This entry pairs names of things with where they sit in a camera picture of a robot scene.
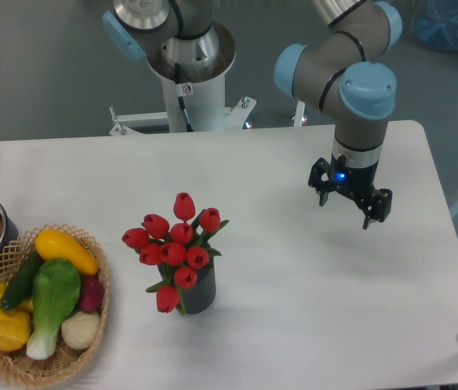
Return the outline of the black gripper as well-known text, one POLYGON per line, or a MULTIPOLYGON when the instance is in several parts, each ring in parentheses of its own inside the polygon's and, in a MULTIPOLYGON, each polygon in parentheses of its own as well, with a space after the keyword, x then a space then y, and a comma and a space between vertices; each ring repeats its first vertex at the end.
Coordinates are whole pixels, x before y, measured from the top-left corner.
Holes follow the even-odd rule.
POLYGON ((308 186, 319 196, 319 206, 324 206, 333 192, 353 201, 365 216, 362 228, 367 230, 391 213, 392 191, 374 187, 377 162, 362 168, 349 167, 346 162, 345 157, 332 157, 329 162, 319 158, 310 170, 308 186))

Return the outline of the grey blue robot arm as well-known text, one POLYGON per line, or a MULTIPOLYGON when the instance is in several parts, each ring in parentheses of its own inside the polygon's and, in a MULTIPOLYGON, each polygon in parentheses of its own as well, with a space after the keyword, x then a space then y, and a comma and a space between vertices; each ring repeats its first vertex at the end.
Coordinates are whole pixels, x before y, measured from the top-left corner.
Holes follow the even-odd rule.
MULTIPOLYGON (((399 39, 402 21, 386 2, 317 1, 331 31, 317 49, 290 45, 274 65, 284 93, 335 121, 330 160, 317 160, 308 184, 325 203, 330 193, 352 200, 367 223, 391 211, 391 190, 374 177, 396 78, 378 57, 399 39)), ((145 59, 160 78, 172 132, 222 131, 229 121, 225 75, 235 60, 231 33, 209 1, 116 1, 102 17, 110 39, 130 59, 145 59)))

